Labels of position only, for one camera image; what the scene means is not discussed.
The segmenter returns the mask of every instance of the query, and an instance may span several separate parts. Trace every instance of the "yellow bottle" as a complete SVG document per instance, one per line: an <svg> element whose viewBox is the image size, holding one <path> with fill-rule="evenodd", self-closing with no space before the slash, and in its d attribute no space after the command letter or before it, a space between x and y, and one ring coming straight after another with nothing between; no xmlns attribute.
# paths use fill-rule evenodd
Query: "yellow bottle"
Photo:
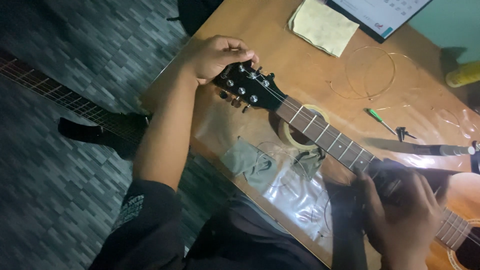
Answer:
<svg viewBox="0 0 480 270"><path fill-rule="evenodd" d="M451 87L460 87L480 81L480 61L460 65L445 77L446 83Z"/></svg>

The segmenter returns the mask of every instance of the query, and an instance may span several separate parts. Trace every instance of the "screwdriver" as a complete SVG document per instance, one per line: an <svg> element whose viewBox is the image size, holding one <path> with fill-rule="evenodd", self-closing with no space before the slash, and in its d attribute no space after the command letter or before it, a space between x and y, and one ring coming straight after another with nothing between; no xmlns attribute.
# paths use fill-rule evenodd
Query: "screwdriver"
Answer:
<svg viewBox="0 0 480 270"><path fill-rule="evenodd" d="M375 118L375 120L377 122L379 122L380 124L384 125L384 127L386 127L391 133L393 133L393 135L396 135L396 132L391 129L387 124L385 124L385 122L382 120L382 118L380 116L378 116L378 114L372 110L372 109L369 109L369 108L366 108L365 111L370 115L372 116L373 118Z"/></svg>

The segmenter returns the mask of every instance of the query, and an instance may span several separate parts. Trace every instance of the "acoustic guitar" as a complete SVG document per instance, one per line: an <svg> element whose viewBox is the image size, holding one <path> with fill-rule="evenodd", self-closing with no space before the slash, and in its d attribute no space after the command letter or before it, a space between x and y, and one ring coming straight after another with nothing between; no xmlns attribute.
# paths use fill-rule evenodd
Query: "acoustic guitar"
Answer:
<svg viewBox="0 0 480 270"><path fill-rule="evenodd" d="M70 88L0 50L0 74L96 124L81 125L61 117L63 136L113 148L124 160L132 160L151 116L110 112Z"/></svg>
<svg viewBox="0 0 480 270"><path fill-rule="evenodd" d="M394 177L389 177L389 172L381 169L383 161L282 93L275 85L274 74L263 75L260 69L253 69L251 61L234 63L228 65L213 83L235 95L234 100L246 102L247 107L275 112L349 170L358 168L367 172L383 203L401 203L399 190L402 183L389 180ZM442 181L436 181L434 173L425 172L431 174L424 175L432 189L438 190ZM436 233L436 243L432 244L427 260L430 269L480 270L480 219L475 219L480 218L479 178L480 175L474 173L459 173L452 177L448 208L444 209L442 227Z"/></svg>

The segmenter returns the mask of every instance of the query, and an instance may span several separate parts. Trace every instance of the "table surface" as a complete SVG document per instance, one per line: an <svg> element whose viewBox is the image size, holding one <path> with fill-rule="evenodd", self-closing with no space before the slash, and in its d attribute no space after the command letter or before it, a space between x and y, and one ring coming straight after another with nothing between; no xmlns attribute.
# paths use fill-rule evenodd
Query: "table surface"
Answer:
<svg viewBox="0 0 480 270"><path fill-rule="evenodd" d="M411 143L468 146L477 139L480 117L462 102L466 100L464 89L449 88L444 83L437 46L405 25L383 44L357 30L340 58L329 56L288 30L287 21L300 3L225 0L194 38L242 38L259 55L263 70L275 73L281 91L302 104L320 107L332 126L381 159L415 167L470 171L469 156L417 156L380 149L389 144L378 138L396 140L396 136L363 112L364 108L373 108L390 127L405 126L418 137L406 139ZM160 90L151 87L142 94L144 108L153 110ZM331 265L331 250L311 240L247 185L243 176L233 178L219 161L239 135L253 145L265 141L282 144L269 125L267 111L250 109L242 114L241 109L220 99L213 85L199 89L191 136L193 150L206 157L320 260ZM320 170L335 179L352 177L331 157ZM378 269L379 255L367 243L366 253L369 269Z"/></svg>

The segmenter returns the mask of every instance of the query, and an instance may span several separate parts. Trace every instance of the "roll of tape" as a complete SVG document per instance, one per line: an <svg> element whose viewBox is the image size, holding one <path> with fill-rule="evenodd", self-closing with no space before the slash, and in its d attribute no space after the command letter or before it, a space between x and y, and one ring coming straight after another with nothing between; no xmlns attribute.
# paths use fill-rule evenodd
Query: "roll of tape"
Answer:
<svg viewBox="0 0 480 270"><path fill-rule="evenodd" d="M306 105L303 105L303 106L305 108L309 109L309 110L313 110L316 113L321 114L323 116L323 118L325 119L325 121L327 121L327 123L330 123L330 118L328 118L328 115L321 108L318 108L317 106L310 105L310 104L306 104ZM285 145L288 145L288 146L291 146L291 147L296 147L298 149L313 150L313 149L318 147L315 144L303 145L303 144L295 141L292 137L292 134L290 133L289 124L287 122L285 122L283 119L280 120L280 124L278 125L278 136L280 137L280 140Z"/></svg>

